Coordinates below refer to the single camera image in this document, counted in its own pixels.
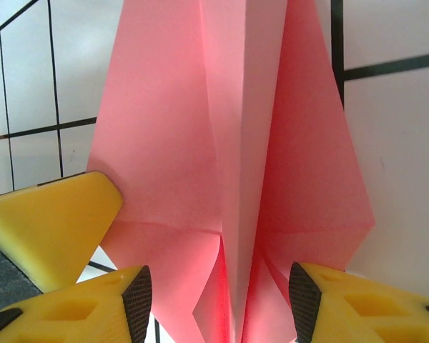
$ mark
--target dark gray surface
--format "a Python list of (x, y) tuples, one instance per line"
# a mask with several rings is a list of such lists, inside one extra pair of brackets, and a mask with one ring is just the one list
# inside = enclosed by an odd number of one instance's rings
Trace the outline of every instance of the dark gray surface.
[(41, 292), (0, 252), (0, 309)]

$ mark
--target pink paper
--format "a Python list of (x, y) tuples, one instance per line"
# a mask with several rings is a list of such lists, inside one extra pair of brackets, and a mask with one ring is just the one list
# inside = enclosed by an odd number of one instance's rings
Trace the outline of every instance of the pink paper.
[(288, 343), (293, 259), (342, 268), (373, 222), (306, 0), (125, 0), (88, 170), (176, 342)]

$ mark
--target black grid line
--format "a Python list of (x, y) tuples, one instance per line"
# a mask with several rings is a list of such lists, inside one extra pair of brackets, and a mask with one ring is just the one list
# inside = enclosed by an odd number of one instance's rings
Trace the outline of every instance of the black grid line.
[(156, 343), (160, 343), (160, 324), (155, 318), (154, 318), (154, 330), (156, 332)]
[(67, 123), (62, 123), (62, 124), (58, 124), (58, 125), (43, 126), (43, 127), (37, 128), (37, 129), (30, 129), (30, 130), (25, 130), (25, 131), (13, 132), (10, 134), (2, 134), (2, 135), (0, 135), (0, 139), (14, 138), (14, 137), (20, 137), (20, 136), (28, 136), (31, 134), (40, 134), (42, 132), (50, 132), (50, 131), (56, 131), (56, 130), (60, 131), (63, 129), (70, 129), (72, 127), (95, 124), (96, 121), (97, 121), (96, 117), (87, 118), (87, 119), (80, 119), (80, 120), (75, 120), (75, 121), (69, 121)]
[[(3, 63), (3, 45), (1, 43), (1, 32), (0, 32), (0, 63), (1, 63), (1, 80), (3, 82), (3, 95), (5, 101), (5, 115), (6, 115), (6, 130), (9, 134), (9, 115), (8, 115), (8, 99), (6, 98), (6, 82), (5, 82), (5, 68)], [(13, 191), (16, 190), (14, 185), (14, 168), (13, 168), (13, 154), (11, 151), (11, 139), (8, 138), (8, 151), (9, 151), (9, 164), (11, 167), (11, 185)]]
[(18, 16), (23, 14), (26, 10), (28, 10), (30, 7), (35, 5), (38, 2), (38, 0), (31, 0), (29, 3), (24, 5), (20, 10), (18, 10), (15, 14), (13, 14), (8, 20), (6, 20), (2, 25), (0, 25), (0, 31), (3, 30), (5, 27), (10, 25), (13, 20), (15, 20)]
[[(54, 86), (54, 104), (56, 107), (56, 123), (57, 125), (59, 125), (60, 124), (59, 100), (57, 99), (56, 59), (54, 56), (54, 37), (52, 36), (51, 0), (48, 0), (48, 21), (49, 21), (49, 43), (51, 46), (52, 81)], [(62, 161), (62, 144), (60, 139), (60, 129), (57, 129), (57, 144), (59, 146), (60, 177), (64, 177), (64, 162)]]
[(345, 81), (429, 68), (429, 54), (345, 70)]
[(342, 104), (345, 103), (344, 51), (343, 51), (343, 0), (330, 0), (330, 38), (332, 70)]
[(89, 261), (89, 263), (87, 264), (88, 266), (91, 266), (93, 268), (96, 268), (98, 270), (102, 270), (103, 272), (106, 273), (110, 273), (110, 272), (115, 272), (116, 270), (107, 266), (104, 266), (103, 264), (94, 262), (94, 261)]

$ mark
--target yellow plastic part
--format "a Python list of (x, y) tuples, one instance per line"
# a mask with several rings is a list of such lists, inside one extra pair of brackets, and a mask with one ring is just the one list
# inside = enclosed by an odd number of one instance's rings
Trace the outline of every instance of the yellow plastic part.
[[(18, 307), (23, 314), (0, 331), (0, 343), (132, 342), (122, 294), (142, 270), (119, 270), (5, 308)], [(139, 305), (140, 316), (147, 321), (151, 309), (150, 276), (144, 281), (149, 288), (141, 285), (134, 300), (146, 298)], [(135, 342), (143, 342), (145, 334)]]
[(429, 298), (314, 264), (322, 292), (314, 343), (429, 343)]
[(76, 283), (122, 205), (99, 172), (0, 196), (0, 250), (43, 292)]

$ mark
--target origami crane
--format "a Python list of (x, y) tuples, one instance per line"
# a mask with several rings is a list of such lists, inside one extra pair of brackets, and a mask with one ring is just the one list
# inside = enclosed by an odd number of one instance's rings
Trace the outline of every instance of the origami crane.
[(310, 0), (125, 0), (94, 170), (176, 342), (292, 341), (292, 263), (344, 269), (374, 222)]

